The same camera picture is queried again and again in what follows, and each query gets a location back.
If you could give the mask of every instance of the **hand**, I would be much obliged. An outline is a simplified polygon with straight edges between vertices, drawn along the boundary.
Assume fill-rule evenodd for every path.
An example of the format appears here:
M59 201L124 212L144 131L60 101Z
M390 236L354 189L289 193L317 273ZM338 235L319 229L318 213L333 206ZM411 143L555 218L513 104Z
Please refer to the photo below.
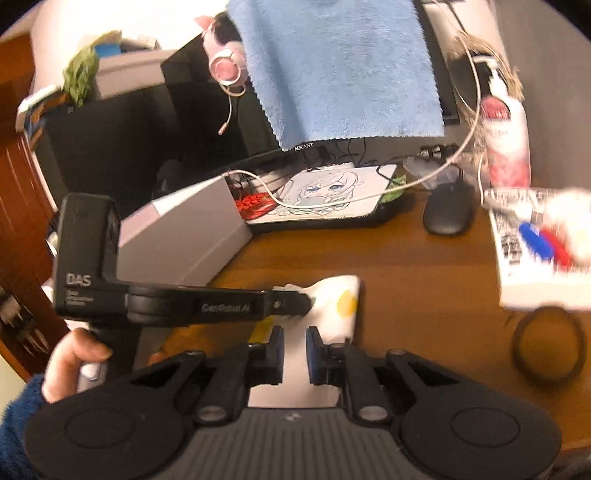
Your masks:
M76 393L83 362L104 362L113 354L88 331L78 328L68 333L51 354L41 387L48 403L63 400Z

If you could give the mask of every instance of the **pink bottle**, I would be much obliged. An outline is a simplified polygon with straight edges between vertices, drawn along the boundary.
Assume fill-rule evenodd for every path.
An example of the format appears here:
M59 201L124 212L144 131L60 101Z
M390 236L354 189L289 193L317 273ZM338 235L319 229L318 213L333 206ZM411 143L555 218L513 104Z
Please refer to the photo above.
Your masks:
M531 185L530 142L525 110L509 96L499 77L495 60L489 81L491 95L482 99L480 115L485 130L491 186L529 187Z

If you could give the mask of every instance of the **desk surface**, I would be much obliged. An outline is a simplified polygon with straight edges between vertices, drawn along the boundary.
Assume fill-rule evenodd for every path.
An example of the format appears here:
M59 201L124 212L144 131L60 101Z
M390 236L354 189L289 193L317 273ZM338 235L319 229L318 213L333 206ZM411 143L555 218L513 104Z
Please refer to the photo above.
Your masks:
M403 348L550 412L563 432L563 450L591 445L591 367L565 387L530 384L512 366L517 321L498 306L494 246L479 210L460 238L423 229L426 195L406 195L403 211L372 229L288 231L256 236L215 279L226 288L309 286L334 275L358 275L365 289L355 343L370 355ZM251 325L195 326L167 342L167 353L209 352L244 341Z

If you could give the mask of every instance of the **computer mouse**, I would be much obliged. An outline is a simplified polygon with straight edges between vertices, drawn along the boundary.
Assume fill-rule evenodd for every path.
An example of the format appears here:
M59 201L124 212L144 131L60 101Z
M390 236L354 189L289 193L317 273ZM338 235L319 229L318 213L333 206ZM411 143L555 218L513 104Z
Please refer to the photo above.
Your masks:
M473 202L473 189L462 175L452 183L438 185L425 205L425 230L432 235L460 235L472 223Z

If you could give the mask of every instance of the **earphones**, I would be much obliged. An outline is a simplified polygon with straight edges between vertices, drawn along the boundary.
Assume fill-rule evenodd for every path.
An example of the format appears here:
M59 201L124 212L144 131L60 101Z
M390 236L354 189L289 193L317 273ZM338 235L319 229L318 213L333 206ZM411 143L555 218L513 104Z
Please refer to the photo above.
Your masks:
M195 21L203 28L203 49L209 58L209 73L228 96L228 119L217 132L223 135L232 118L232 97L240 97L246 92L248 71L244 45L226 13L215 18L197 17ZM239 92L231 91L231 88L240 87Z

